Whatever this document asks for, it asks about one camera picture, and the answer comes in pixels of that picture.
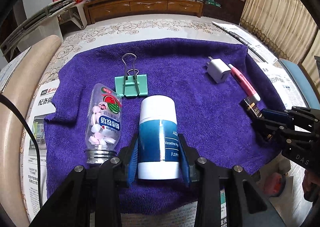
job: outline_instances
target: blue label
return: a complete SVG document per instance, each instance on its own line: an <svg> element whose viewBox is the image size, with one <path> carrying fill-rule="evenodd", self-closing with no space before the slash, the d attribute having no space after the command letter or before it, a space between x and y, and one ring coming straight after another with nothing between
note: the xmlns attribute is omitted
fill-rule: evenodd
<svg viewBox="0 0 320 227"><path fill-rule="evenodd" d="M120 130L120 123L117 122L116 120L113 120L109 117L106 117L106 116L100 116L99 118L99 124L100 126L107 126L107 127L110 127L112 129L115 129L117 131Z"/></svg>
<svg viewBox="0 0 320 227"><path fill-rule="evenodd" d="M168 120L149 120L139 126L139 163L179 162L177 125Z"/></svg>

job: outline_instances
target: orange object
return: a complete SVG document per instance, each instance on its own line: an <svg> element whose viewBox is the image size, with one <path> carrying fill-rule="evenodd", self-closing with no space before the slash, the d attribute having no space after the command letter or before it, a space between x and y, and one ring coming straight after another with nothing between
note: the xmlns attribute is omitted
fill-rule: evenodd
<svg viewBox="0 0 320 227"><path fill-rule="evenodd" d="M285 176L273 173L268 176L263 187L263 193L268 196L278 197L284 190Z"/></svg>

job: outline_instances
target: clear plastic bottle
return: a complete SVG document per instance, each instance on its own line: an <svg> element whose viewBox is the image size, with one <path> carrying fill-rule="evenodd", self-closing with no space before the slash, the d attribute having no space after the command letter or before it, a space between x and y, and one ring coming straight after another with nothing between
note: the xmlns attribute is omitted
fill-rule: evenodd
<svg viewBox="0 0 320 227"><path fill-rule="evenodd" d="M91 93L85 143L88 164L102 164L116 155L121 134L121 96L103 84Z"/></svg>

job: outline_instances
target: curtain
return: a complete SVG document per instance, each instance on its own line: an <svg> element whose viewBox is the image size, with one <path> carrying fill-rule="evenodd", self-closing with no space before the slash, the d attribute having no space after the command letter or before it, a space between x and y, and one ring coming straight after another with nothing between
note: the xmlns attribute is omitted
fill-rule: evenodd
<svg viewBox="0 0 320 227"><path fill-rule="evenodd" d="M298 63L307 54L317 26L300 0L247 0L240 25L279 58Z"/></svg>
<svg viewBox="0 0 320 227"><path fill-rule="evenodd" d="M320 79L319 79L319 73L316 65L316 60L314 58L315 55L320 56L320 30L318 30L318 33L310 48L310 51L308 52L306 58L302 62L302 66L310 75L313 83L315 84L318 91L320 92Z"/></svg>

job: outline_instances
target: drawer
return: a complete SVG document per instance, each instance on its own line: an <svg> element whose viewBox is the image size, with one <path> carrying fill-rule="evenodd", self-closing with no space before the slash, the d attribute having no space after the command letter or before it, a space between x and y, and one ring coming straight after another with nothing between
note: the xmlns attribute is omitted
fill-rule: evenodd
<svg viewBox="0 0 320 227"><path fill-rule="evenodd" d="M200 4L193 1L168 1L168 10L178 12L199 12Z"/></svg>
<svg viewBox="0 0 320 227"><path fill-rule="evenodd" d="M117 16L121 13L130 12L130 3L117 3L106 5L94 9L89 9L89 14L91 19L98 20L107 16Z"/></svg>
<svg viewBox="0 0 320 227"><path fill-rule="evenodd" d="M168 2L166 0L141 0L131 1L130 11L166 10Z"/></svg>

